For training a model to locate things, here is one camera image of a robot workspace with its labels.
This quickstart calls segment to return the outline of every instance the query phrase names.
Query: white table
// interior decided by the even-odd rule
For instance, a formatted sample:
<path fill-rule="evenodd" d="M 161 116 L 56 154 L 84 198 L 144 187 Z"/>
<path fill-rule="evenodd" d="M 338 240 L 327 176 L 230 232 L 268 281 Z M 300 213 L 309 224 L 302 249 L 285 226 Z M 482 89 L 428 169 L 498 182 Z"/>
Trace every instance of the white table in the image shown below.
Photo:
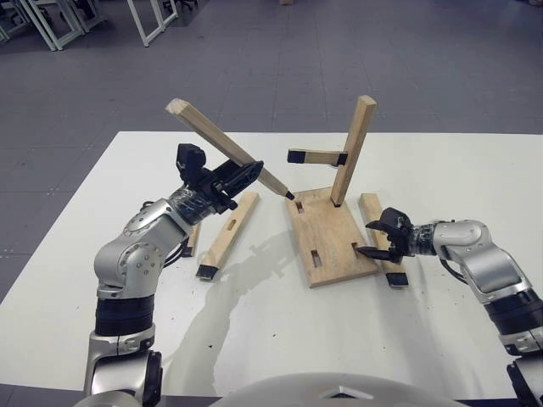
<path fill-rule="evenodd" d="M 293 192 L 332 184 L 335 170 L 287 164 L 287 149 L 338 150 L 341 134 L 233 134 Z M 81 389 L 97 280 L 92 261 L 147 199 L 180 185 L 176 145 L 189 132 L 121 132 L 83 182 L 0 307 L 0 382 Z M 543 294 L 543 140 L 527 135 L 370 134 L 347 203 L 378 192 L 416 223 L 485 222 Z M 511 358 L 469 289 L 436 258 L 407 259 L 409 288 L 382 275 L 309 289 L 283 200 L 261 184 L 261 202 L 216 282 L 198 261 L 166 269 L 156 295 L 154 346 L 163 391 L 225 395 L 286 373 L 343 371 L 387 377 L 454 399 L 506 398 Z M 198 259 L 227 214 L 204 221 Z"/>

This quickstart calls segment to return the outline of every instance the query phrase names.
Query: rectangular hole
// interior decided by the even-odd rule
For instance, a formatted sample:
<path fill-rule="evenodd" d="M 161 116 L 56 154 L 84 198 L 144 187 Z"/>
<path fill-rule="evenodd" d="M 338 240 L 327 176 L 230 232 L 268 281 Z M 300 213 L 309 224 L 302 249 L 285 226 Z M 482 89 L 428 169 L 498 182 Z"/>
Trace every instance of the rectangular hole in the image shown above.
<path fill-rule="evenodd" d="M 231 231 L 235 224 L 236 224 L 235 219 L 230 220 L 230 223 L 228 224 L 227 231 Z"/>
<path fill-rule="evenodd" d="M 322 266 L 321 256 L 319 256 L 319 252 L 317 252 L 316 250 L 311 250 L 311 257 L 313 258 L 313 265 L 315 267 Z"/>

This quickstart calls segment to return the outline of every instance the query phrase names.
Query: black end cap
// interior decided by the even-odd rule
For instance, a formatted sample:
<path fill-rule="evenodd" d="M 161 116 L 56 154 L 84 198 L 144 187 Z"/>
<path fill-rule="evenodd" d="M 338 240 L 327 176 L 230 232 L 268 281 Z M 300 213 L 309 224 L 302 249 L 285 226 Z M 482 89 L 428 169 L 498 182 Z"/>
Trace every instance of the black end cap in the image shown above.
<path fill-rule="evenodd" d="M 345 163 L 347 162 L 347 155 L 347 153 L 341 153 L 338 156 L 338 162 L 336 163 L 336 165 L 345 165 Z"/>
<path fill-rule="evenodd" d="M 196 277 L 198 277 L 200 280 L 206 280 L 210 282 L 213 280 L 213 277 L 215 277 L 216 272 L 219 269 L 214 267 L 213 265 L 200 265 L 198 268 L 198 273 L 196 273 Z"/>
<path fill-rule="evenodd" d="M 305 160 L 305 151 L 289 150 L 287 156 L 288 163 L 303 164 Z"/>
<path fill-rule="evenodd" d="M 387 273 L 386 277 L 391 287 L 402 288 L 409 285 L 406 273 Z"/>
<path fill-rule="evenodd" d="M 193 247 L 185 246 L 181 251 L 181 257 L 193 257 Z"/>

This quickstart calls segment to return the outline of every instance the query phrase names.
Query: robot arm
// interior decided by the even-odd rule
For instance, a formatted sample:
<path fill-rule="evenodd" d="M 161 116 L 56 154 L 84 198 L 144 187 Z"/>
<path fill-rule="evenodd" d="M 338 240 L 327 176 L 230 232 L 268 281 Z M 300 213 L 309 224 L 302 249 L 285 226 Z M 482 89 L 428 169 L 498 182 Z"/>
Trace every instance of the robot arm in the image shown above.
<path fill-rule="evenodd" d="M 367 227 L 388 233 L 390 247 L 359 252 L 395 263 L 403 256 L 437 255 L 455 278 L 471 287 L 506 351 L 521 356 L 507 367 L 517 396 L 523 405 L 543 405 L 543 302 L 511 255 L 492 242 L 488 227 L 476 220 L 414 226 L 393 208 Z M 460 265 L 462 273 L 451 269 L 447 260 Z"/>
<path fill-rule="evenodd" d="M 144 406 L 160 401 L 162 369 L 154 343 L 154 293 L 168 254 L 186 243 L 203 218 L 235 209 L 232 198 L 255 181 L 261 161 L 237 166 L 227 161 L 204 168 L 205 154 L 180 144 L 176 165 L 183 187 L 144 206 L 123 232 L 98 252 L 96 326 L 90 335 L 85 394 L 128 393 Z"/>

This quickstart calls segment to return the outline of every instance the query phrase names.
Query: wood grain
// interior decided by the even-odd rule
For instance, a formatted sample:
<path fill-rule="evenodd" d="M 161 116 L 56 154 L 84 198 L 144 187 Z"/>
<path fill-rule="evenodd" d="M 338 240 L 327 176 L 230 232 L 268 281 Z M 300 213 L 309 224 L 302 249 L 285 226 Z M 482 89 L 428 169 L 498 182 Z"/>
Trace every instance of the wood grain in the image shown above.
<path fill-rule="evenodd" d="M 166 106 L 166 110 L 237 165 L 256 161 L 189 102 L 173 99 Z M 262 169 L 258 181 L 277 195 L 284 197 L 288 193 L 288 188 L 266 168 Z"/>
<path fill-rule="evenodd" d="M 221 232 L 211 245 L 209 252 L 202 260 L 202 265 L 210 265 L 217 269 L 222 268 L 227 262 L 233 244 L 253 213 L 258 200 L 258 193 L 244 192 L 244 195 L 239 199 L 238 207 L 230 214 Z"/>
<path fill-rule="evenodd" d="M 356 103 L 355 114 L 350 123 L 349 135 L 345 142 L 344 151 L 347 152 L 347 161 L 345 165 L 340 165 L 336 179 L 333 182 L 332 194 L 330 198 L 335 205 L 341 205 L 345 200 L 345 194 L 349 188 L 350 179 L 355 171 L 356 161 L 362 149 L 362 144 L 366 138 L 367 129 L 372 120 L 373 112 L 377 107 L 375 100 L 369 96 L 360 96 Z"/>
<path fill-rule="evenodd" d="M 377 264 L 358 254 L 366 242 L 347 205 L 330 201 L 332 188 L 296 193 L 285 200 L 310 287 L 318 287 L 378 271 Z"/>
<path fill-rule="evenodd" d="M 372 220 L 379 220 L 381 213 L 383 212 L 383 208 L 381 207 L 381 203 L 379 202 L 379 198 L 376 193 L 361 194 L 359 204 L 362 217 L 366 223 L 369 223 Z M 387 234 L 384 231 L 367 229 L 367 232 L 370 234 L 376 248 L 379 250 L 389 249 L 390 242 L 387 240 Z M 397 265 L 389 261 L 382 261 L 381 268 L 385 274 L 406 272 L 403 265 Z"/>
<path fill-rule="evenodd" d="M 288 150 L 289 163 L 297 164 L 342 164 L 341 159 L 346 158 L 345 151 L 321 151 L 321 150 L 304 150 L 299 148 L 290 148 Z"/>

